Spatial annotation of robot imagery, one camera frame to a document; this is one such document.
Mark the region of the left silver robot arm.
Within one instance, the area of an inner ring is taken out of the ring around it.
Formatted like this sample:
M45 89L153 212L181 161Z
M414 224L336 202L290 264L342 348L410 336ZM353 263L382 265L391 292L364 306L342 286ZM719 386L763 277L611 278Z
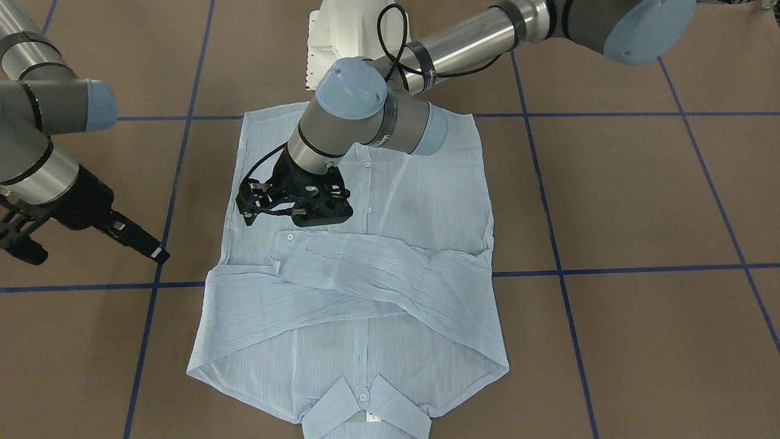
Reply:
M355 144L429 156L447 133L443 109L417 95L482 72L524 43L565 39L627 66L667 52L690 25L694 1L498 1L420 41L402 36L383 56L333 62L289 140L276 147L268 180L248 171L236 207L246 225L288 216L297 227L343 223L353 215L339 163Z

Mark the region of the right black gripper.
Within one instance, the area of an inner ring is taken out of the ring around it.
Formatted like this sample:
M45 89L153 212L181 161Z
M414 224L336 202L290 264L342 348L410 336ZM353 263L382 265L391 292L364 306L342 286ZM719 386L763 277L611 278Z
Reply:
M58 222L70 230L100 229L122 246L164 265L170 253L161 242L133 220L112 209L113 190L86 167L80 166L75 183L64 195L58 209Z

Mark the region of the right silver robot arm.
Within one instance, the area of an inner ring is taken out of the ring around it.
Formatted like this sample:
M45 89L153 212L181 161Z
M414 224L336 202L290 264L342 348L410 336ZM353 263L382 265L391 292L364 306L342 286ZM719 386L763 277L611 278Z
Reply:
M118 106L103 81L78 77L62 53L14 1L1 3L2 250L39 266L48 252L32 233L48 220L95 228L162 265L161 242L114 210L112 189L53 136L113 127Z

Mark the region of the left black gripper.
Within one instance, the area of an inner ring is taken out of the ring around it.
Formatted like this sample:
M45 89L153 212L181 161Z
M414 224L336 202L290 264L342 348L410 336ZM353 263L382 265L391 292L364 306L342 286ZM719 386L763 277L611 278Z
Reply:
M353 216L350 192L339 168L328 168L324 174L309 173L293 161L286 145L273 167L268 184L268 208L292 203L292 207L282 211L292 217L296 227L334 225Z

